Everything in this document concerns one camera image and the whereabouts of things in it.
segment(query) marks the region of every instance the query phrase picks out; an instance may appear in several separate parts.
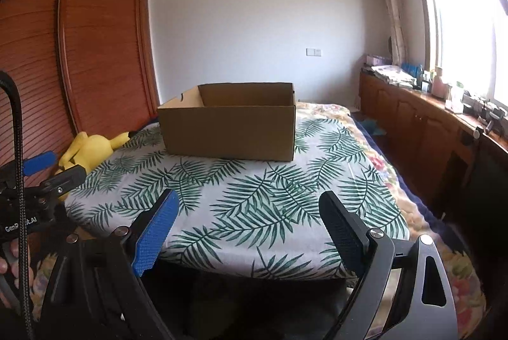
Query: open brown box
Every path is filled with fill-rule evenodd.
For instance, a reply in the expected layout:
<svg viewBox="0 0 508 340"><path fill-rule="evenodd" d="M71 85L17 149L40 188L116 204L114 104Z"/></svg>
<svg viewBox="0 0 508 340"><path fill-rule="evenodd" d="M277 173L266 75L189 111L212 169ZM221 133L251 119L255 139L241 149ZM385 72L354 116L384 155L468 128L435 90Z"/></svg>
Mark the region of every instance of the open brown box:
<svg viewBox="0 0 508 340"><path fill-rule="evenodd" d="M292 161L295 145L292 83L195 86L159 106L171 155Z"/></svg>

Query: black cable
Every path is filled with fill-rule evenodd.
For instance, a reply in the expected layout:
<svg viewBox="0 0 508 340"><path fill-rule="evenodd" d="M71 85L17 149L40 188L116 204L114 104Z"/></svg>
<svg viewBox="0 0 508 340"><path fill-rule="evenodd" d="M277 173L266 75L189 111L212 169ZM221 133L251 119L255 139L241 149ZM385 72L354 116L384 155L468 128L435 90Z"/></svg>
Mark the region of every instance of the black cable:
<svg viewBox="0 0 508 340"><path fill-rule="evenodd" d="M23 177L23 122L21 114L21 99L14 80L5 72L0 71L0 88L9 97L12 109L12 124L14 128L14 160L16 165L16 189L19 204L19 291L21 316L25 323L26 335L34 340L34 329L30 311L30 282L29 282L29 250L26 233L26 210Z"/></svg>

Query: human hand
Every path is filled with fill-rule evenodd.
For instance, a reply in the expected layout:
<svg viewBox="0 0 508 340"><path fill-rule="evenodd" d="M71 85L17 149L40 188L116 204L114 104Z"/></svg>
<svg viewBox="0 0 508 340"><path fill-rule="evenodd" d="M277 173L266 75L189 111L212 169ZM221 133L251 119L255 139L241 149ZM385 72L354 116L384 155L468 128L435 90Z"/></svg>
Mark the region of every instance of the human hand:
<svg viewBox="0 0 508 340"><path fill-rule="evenodd" d="M14 257L19 257L19 246L18 246L18 240L12 240L10 244L11 253ZM16 261L11 266L9 266L7 260L0 258L0 274L5 274L7 272L12 272L15 280L14 285L16 288L19 288L19 261ZM34 271L29 267L29 280L30 280L30 287L34 283ZM7 308L11 308L11 305L7 301L7 298L3 295L3 293L0 291L0 300L2 301L3 305Z"/></svg>

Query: window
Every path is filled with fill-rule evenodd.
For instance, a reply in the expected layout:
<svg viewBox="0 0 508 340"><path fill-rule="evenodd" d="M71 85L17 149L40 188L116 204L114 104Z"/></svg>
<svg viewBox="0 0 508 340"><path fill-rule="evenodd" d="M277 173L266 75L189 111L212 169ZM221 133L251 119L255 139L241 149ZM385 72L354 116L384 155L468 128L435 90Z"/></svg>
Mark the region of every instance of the window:
<svg viewBox="0 0 508 340"><path fill-rule="evenodd" d="M508 16L499 0L424 0L426 67L508 105Z"/></svg>

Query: louvered wooden panel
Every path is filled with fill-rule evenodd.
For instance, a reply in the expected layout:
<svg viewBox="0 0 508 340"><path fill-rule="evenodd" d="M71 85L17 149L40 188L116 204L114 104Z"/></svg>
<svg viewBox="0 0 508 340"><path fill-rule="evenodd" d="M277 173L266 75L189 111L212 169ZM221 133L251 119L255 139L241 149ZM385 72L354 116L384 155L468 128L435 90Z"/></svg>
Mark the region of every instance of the louvered wooden panel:
<svg viewBox="0 0 508 340"><path fill-rule="evenodd" d="M60 0L64 80L75 125L111 138L153 114L145 87L139 0Z"/></svg>
<svg viewBox="0 0 508 340"><path fill-rule="evenodd" d="M23 108L24 156L62 154L73 139L56 53L57 0L0 1L2 69L16 82ZM0 165L13 159L12 114L0 93ZM27 180L38 184L49 172Z"/></svg>

